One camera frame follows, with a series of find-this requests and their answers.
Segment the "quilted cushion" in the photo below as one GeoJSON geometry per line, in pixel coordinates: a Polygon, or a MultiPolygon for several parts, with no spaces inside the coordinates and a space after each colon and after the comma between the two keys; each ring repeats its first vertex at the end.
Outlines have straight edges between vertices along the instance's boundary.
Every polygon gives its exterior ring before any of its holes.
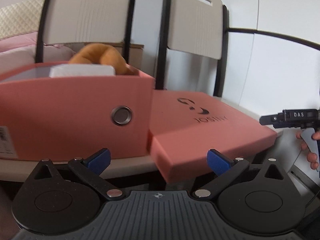
{"type": "Polygon", "coordinates": [[[37,32],[44,0],[27,0],[0,9],[0,40],[37,32]]]}

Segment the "metal grommet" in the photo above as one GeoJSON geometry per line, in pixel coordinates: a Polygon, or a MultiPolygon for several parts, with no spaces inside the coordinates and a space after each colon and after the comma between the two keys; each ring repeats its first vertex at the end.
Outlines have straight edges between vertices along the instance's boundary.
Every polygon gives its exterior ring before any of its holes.
{"type": "Polygon", "coordinates": [[[115,189],[109,189],[109,190],[107,191],[107,195],[108,195],[109,197],[120,197],[120,196],[122,195],[122,191],[119,190],[119,189],[117,189],[117,188],[115,188],[115,189]]]}
{"type": "Polygon", "coordinates": [[[195,191],[195,195],[199,198],[201,197],[209,197],[211,195],[211,192],[207,189],[198,189],[195,191]]]}
{"type": "Polygon", "coordinates": [[[111,111],[111,120],[116,125],[126,125],[132,119],[132,111],[126,106],[117,106],[111,111]]]}

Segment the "ridged gray surface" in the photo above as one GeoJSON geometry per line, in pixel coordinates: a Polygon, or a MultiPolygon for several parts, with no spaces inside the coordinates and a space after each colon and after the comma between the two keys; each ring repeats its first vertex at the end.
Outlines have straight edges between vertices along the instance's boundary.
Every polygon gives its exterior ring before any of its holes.
{"type": "Polygon", "coordinates": [[[193,200],[186,191],[132,191],[124,200],[108,202],[94,221],[75,232],[60,236],[40,236],[22,230],[13,238],[42,239],[301,240],[295,233],[273,237],[242,233],[226,224],[209,202],[193,200]]]}

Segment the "human hand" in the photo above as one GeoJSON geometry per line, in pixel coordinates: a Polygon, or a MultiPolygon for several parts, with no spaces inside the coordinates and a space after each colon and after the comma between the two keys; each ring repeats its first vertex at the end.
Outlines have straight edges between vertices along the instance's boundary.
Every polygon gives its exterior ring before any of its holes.
{"type": "MultiPolygon", "coordinates": [[[[296,134],[296,137],[298,139],[302,139],[301,133],[302,133],[302,131],[299,131],[296,134]]],[[[320,131],[317,131],[316,133],[314,133],[312,138],[314,140],[320,140],[320,131]]],[[[304,141],[301,143],[301,149],[303,151],[308,149],[308,146],[304,141]]],[[[311,169],[316,170],[319,167],[319,163],[317,162],[317,155],[315,153],[310,152],[310,150],[308,151],[308,154],[307,154],[307,160],[308,160],[308,162],[310,162],[311,169]]]]}

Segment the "stuffed toy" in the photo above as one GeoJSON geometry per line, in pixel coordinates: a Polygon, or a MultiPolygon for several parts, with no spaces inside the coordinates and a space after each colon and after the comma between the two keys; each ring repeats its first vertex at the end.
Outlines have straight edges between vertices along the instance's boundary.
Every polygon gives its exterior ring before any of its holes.
{"type": "Polygon", "coordinates": [[[110,65],[114,67],[116,75],[134,74],[114,47],[102,43],[86,45],[69,60],[69,64],[110,65]]]}

